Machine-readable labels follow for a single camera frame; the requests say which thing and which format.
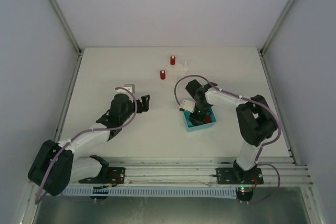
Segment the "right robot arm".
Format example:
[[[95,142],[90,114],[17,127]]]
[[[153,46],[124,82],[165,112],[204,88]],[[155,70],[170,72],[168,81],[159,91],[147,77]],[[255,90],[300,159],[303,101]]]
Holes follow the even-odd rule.
[[[185,90],[193,101],[182,102],[181,110],[188,111],[188,121],[193,127],[204,125],[213,106],[233,108],[236,111],[240,134],[244,140],[240,153],[233,164],[233,174],[240,183],[258,173],[257,159],[265,140],[280,130],[279,123],[265,98],[256,95],[243,98],[229,94],[215,83],[201,85],[197,80],[190,81]]]

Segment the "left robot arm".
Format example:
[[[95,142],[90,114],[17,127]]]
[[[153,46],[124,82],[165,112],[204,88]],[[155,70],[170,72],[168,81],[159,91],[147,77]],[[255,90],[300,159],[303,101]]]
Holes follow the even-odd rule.
[[[100,156],[83,158],[92,148],[116,137],[130,124],[135,114],[149,110],[150,95],[130,100],[118,93],[95,124],[76,137],[75,140],[45,141],[40,147],[28,172],[28,179],[52,196],[57,196],[70,183],[112,184],[122,180],[113,174],[108,162]]]

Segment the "teal plastic bin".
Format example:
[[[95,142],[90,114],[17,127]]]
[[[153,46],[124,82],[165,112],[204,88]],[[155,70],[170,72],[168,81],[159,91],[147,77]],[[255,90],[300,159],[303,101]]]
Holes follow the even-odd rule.
[[[210,115],[211,119],[212,119],[212,122],[209,123],[209,124],[201,124],[199,126],[192,127],[192,125],[189,121],[189,116],[190,115],[191,115],[191,113],[189,111],[183,111],[184,122],[185,122],[185,127],[186,127],[187,132],[194,132],[194,131],[197,131],[197,130],[208,129],[208,128],[212,127],[213,125],[215,125],[217,123],[217,119],[216,119],[216,116],[215,116],[212,108],[210,108],[207,112],[207,115]]]

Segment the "red spring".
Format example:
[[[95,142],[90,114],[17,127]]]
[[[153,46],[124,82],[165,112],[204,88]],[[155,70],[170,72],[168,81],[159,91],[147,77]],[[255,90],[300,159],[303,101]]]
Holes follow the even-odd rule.
[[[166,71],[165,70],[161,70],[160,71],[160,79],[161,80],[165,80],[166,79]]]
[[[207,124],[207,123],[211,123],[211,122],[212,122],[211,117],[210,117],[209,115],[207,115],[207,116],[205,117],[205,121],[204,121],[204,123]]]
[[[176,57],[175,56],[170,56],[170,65],[175,65]]]

